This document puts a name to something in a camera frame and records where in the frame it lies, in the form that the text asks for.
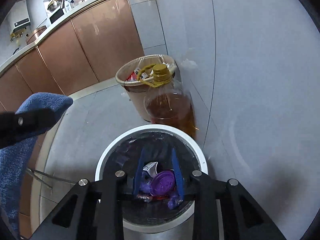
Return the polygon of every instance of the cooking oil bottle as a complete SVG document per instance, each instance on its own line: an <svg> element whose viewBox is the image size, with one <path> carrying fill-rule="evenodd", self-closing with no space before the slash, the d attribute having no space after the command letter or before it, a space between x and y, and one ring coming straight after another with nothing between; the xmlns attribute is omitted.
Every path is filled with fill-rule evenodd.
<svg viewBox="0 0 320 240"><path fill-rule="evenodd" d="M142 80L141 74L153 70L153 82ZM144 107L151 122L178 128L192 138L196 136L195 119L191 96L181 82L174 80L165 64L148 65L138 74L137 79L150 86L144 98Z"/></svg>

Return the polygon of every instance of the white countertop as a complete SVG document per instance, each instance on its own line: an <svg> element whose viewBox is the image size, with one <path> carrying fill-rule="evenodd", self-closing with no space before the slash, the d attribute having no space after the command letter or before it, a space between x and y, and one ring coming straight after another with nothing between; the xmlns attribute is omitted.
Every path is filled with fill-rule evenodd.
<svg viewBox="0 0 320 240"><path fill-rule="evenodd" d="M32 43L29 45L23 47L19 51L17 51L15 54L13 54L10 58L8 58L1 66L0 66L0 73L9 65L12 64L12 62L15 61L16 58L20 57L23 55L26 51L32 49L35 47L41 40L45 39L48 35L51 34L51 31L56 28L58 25L60 25L61 22L65 21L67 18L72 18L72 15L81 10L82 8L88 6L91 3L94 3L95 1L98 0L87 0L76 7L72 8L70 11L68 11L66 14L61 16L58 20L56 20L53 24L51 24L41 35Z"/></svg>

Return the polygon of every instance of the black gripper frame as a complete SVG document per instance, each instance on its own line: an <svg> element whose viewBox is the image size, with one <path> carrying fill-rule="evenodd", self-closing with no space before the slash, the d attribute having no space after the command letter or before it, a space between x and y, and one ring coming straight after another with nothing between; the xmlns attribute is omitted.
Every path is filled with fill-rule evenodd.
<svg viewBox="0 0 320 240"><path fill-rule="evenodd" d="M57 204L30 240L124 240L122 201L135 200L126 174L105 167L100 181L78 183ZM225 240L285 240L270 217L236 180L222 182L190 175L185 200L195 201L193 240L218 240L217 200Z"/></svg>

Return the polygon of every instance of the kitchen cabinet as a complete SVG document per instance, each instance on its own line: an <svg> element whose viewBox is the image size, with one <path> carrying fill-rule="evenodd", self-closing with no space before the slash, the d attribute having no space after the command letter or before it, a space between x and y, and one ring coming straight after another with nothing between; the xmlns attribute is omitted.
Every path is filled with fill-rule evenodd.
<svg viewBox="0 0 320 240"><path fill-rule="evenodd" d="M98 83L70 21L41 43L39 51L65 95Z"/></svg>
<svg viewBox="0 0 320 240"><path fill-rule="evenodd" d="M33 93L62 94L36 49L18 61L17 67Z"/></svg>
<svg viewBox="0 0 320 240"><path fill-rule="evenodd" d="M17 111L31 95L32 91L15 65L0 78L0 101L8 112Z"/></svg>
<svg viewBox="0 0 320 240"><path fill-rule="evenodd" d="M128 0L107 0L72 23L100 82L114 77L127 62L144 56Z"/></svg>
<svg viewBox="0 0 320 240"><path fill-rule="evenodd" d="M2 106L2 104L0 104L0 113L1 112L5 112L5 109L4 109L4 107Z"/></svg>

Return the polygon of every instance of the blue towel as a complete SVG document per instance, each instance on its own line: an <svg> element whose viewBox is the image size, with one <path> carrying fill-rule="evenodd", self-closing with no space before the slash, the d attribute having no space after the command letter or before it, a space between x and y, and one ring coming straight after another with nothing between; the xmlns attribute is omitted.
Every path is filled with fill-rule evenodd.
<svg viewBox="0 0 320 240"><path fill-rule="evenodd" d="M41 92L31 95L24 101L16 114L50 108L55 113L55 122L58 122L72 104L73 100L70 97ZM19 235L20 187L37 138L33 136L0 150L1 208L7 213L9 223L17 235Z"/></svg>

